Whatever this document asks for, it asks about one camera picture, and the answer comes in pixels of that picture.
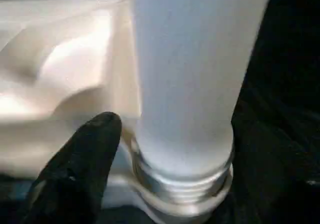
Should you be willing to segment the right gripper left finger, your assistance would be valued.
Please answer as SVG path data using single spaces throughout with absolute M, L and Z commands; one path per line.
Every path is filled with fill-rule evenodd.
M 23 224 L 94 224 L 122 133 L 114 112 L 81 125 L 32 183 Z

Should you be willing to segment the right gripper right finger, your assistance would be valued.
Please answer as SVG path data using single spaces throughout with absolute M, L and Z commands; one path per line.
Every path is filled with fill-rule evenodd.
M 320 167 L 284 131 L 235 126 L 232 216 L 236 224 L 318 224 Z

